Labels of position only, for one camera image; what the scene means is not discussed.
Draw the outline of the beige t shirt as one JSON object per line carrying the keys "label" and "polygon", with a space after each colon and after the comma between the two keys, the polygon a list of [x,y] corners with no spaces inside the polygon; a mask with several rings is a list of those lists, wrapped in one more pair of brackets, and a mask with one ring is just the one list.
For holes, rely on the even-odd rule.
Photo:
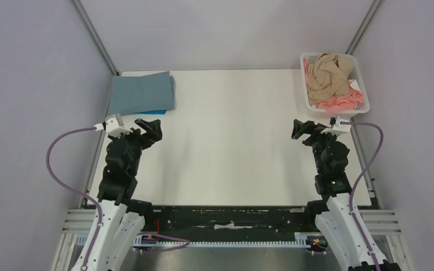
{"label": "beige t shirt", "polygon": [[354,62],[348,56],[322,53],[308,65],[307,95],[310,105],[316,105],[332,97],[343,97],[350,93],[348,77]]}

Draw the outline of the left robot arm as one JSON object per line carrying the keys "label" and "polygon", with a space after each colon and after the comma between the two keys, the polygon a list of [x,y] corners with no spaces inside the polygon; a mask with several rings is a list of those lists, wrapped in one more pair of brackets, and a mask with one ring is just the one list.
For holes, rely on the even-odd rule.
{"label": "left robot arm", "polygon": [[112,115],[95,130],[111,140],[106,147],[105,167],[99,184],[96,213],[84,248],[72,270],[117,270],[140,230],[153,227],[151,203],[132,198],[143,150],[162,139],[161,121],[136,119],[138,129],[124,125]]}

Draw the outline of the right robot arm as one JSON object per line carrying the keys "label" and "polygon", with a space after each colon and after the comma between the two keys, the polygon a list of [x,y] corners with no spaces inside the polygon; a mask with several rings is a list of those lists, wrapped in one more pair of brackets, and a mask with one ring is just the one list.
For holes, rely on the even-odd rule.
{"label": "right robot arm", "polygon": [[329,125],[293,121],[292,139],[308,136],[302,143],[312,149],[317,170],[315,188],[321,196],[321,200],[307,203],[303,221],[308,229],[323,234],[341,270],[400,270],[381,252],[354,201],[357,186],[369,167],[361,171],[353,185],[345,172],[350,150],[338,137],[356,125],[340,117],[331,118]]}

